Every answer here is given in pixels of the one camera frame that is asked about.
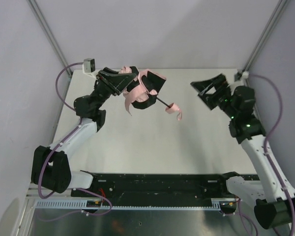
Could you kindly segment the pink folding umbrella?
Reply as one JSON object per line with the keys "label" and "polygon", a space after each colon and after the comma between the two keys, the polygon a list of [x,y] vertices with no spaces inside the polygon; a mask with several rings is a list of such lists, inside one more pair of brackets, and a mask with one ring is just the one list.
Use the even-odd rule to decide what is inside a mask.
{"label": "pink folding umbrella", "polygon": [[159,92],[164,86],[167,78],[150,69],[139,70],[135,66],[124,66],[119,74],[133,73],[135,78],[122,92],[125,98],[125,109],[130,113],[130,106],[135,109],[144,110],[154,105],[156,101],[163,103],[168,114],[177,113],[177,120],[182,119],[182,110],[176,103],[168,104],[158,98]]}

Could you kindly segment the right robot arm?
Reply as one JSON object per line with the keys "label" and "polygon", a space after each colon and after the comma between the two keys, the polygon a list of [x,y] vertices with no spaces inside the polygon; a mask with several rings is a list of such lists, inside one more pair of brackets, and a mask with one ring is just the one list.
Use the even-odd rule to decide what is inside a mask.
{"label": "right robot arm", "polygon": [[241,82],[238,74],[229,84],[224,74],[204,81],[191,82],[198,97],[213,110],[220,108],[229,118],[229,130],[233,138],[248,155],[259,177],[255,186],[242,177],[226,180],[228,192],[238,196],[253,210],[264,229],[290,224],[295,232],[295,188],[280,168],[268,142],[272,131],[266,132],[254,115],[255,91]]}

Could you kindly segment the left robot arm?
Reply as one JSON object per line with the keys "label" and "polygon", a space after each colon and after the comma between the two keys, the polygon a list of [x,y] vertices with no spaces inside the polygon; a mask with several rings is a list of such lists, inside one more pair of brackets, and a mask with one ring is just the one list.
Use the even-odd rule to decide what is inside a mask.
{"label": "left robot arm", "polygon": [[88,189],[93,175],[85,171],[72,171],[69,159],[74,153],[104,125],[106,111],[101,106],[111,96],[118,96],[131,84],[137,73],[104,68],[98,72],[83,68],[82,72],[95,79],[90,95],[84,95],[74,101],[74,110],[79,120],[75,127],[58,141],[47,147],[39,146],[34,151],[31,180],[38,186],[38,195],[42,199],[42,188],[52,193],[63,193],[67,189]]}

